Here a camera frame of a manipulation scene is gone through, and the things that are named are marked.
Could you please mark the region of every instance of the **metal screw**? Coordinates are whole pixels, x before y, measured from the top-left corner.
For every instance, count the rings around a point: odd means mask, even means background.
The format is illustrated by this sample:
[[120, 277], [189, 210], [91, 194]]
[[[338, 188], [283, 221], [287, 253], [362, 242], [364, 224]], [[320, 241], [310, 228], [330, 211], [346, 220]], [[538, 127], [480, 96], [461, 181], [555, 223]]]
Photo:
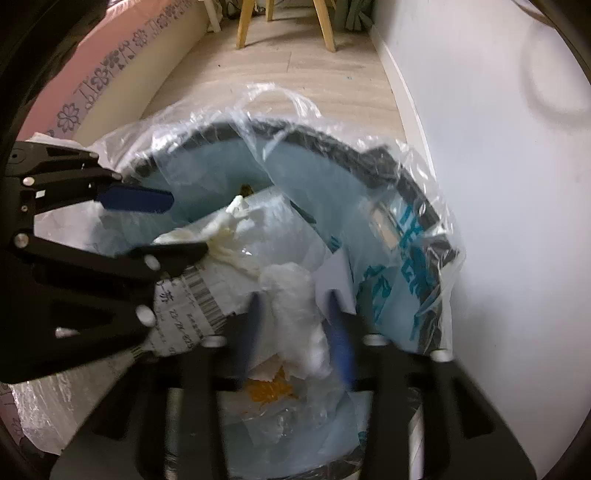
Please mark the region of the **metal screw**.
[[156, 325], [156, 315], [154, 315], [152, 309], [146, 305], [138, 305], [135, 309], [135, 315], [143, 325], [146, 325], [146, 327], [153, 327]]
[[29, 244], [29, 236], [26, 233], [17, 233], [14, 236], [16, 248], [25, 248]]
[[434, 350], [431, 352], [431, 360], [437, 362], [438, 364], [444, 364], [446, 362], [451, 362], [453, 360], [453, 355], [451, 350]]
[[223, 335], [209, 335], [201, 340], [201, 346], [205, 348], [221, 348], [226, 345], [228, 340]]
[[150, 270], [154, 270], [155, 272], [160, 270], [160, 262], [158, 261], [158, 258], [153, 255], [146, 255], [144, 257], [144, 263]]
[[388, 339], [384, 335], [371, 333], [370, 335], [365, 335], [363, 337], [363, 342], [367, 346], [386, 346], [388, 344]]

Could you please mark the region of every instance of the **floral pattern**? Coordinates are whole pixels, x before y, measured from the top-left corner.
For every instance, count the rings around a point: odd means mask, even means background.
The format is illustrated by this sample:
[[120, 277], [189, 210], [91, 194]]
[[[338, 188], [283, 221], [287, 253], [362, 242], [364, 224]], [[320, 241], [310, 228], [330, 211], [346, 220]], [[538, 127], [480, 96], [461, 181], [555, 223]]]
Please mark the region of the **floral pattern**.
[[105, 59], [101, 62], [105, 67], [110, 69], [114, 69], [115, 67], [119, 67], [119, 70], [123, 70], [125, 65], [121, 62], [121, 52], [119, 49], [110, 51]]
[[139, 50], [181, 18], [196, 1], [172, 0], [158, 15], [147, 19], [141, 28], [130, 33], [126, 40], [111, 47], [112, 50], [94, 67], [91, 74], [79, 83], [70, 101], [56, 113], [54, 123], [46, 130], [47, 135], [71, 138], [113, 78], [129, 65]]
[[66, 133], [68, 130], [74, 130], [74, 125], [80, 125], [80, 117], [78, 113], [80, 109], [76, 108], [76, 105], [70, 103], [64, 105], [61, 111], [57, 114], [57, 126]]
[[139, 28], [134, 32], [134, 43], [136, 47], [143, 47], [148, 43], [148, 34], [143, 28]]

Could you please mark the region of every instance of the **baseboard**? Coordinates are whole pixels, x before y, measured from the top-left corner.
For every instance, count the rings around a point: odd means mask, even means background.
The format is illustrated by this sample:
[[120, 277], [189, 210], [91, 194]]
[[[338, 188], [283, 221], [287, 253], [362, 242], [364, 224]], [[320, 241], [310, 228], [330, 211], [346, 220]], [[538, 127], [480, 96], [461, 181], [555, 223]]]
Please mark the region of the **baseboard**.
[[402, 120], [404, 133], [406, 134], [407, 144], [414, 147], [426, 160], [434, 177], [435, 169], [433, 168], [431, 152], [429, 152], [429, 146], [427, 145], [427, 138], [425, 137], [423, 125], [418, 116], [413, 97], [408, 90], [406, 82], [404, 82], [402, 73], [392, 56], [392, 52], [390, 52], [390, 49], [386, 45], [382, 35], [378, 32], [378, 29], [375, 28], [375, 25], [369, 31], [369, 36], [378, 52], [379, 59], [382, 61], [390, 87], [394, 93], [394, 98], [398, 105], [398, 113], [400, 113], [400, 119]]

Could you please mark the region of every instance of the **yellow food scrap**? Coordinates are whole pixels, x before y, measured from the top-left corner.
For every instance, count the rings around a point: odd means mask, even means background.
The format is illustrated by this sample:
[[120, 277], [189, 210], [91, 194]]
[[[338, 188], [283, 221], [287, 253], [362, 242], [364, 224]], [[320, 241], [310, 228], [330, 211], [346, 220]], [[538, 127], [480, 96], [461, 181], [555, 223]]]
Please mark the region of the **yellow food scrap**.
[[293, 387], [285, 380], [283, 367], [279, 369], [270, 382], [247, 380], [246, 391], [252, 401], [260, 402], [261, 406], [279, 400], [281, 397], [294, 397]]

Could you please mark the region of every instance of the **white paper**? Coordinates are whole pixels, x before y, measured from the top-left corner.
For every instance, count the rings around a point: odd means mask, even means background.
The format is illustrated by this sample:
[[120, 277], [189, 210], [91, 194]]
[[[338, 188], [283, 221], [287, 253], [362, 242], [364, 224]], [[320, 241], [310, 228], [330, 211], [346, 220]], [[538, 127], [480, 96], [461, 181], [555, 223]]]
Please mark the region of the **white paper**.
[[337, 291], [341, 309], [346, 313], [355, 313], [353, 278], [349, 268], [349, 259], [345, 250], [338, 249], [314, 273], [316, 281], [316, 304], [324, 318], [329, 317], [329, 293]]

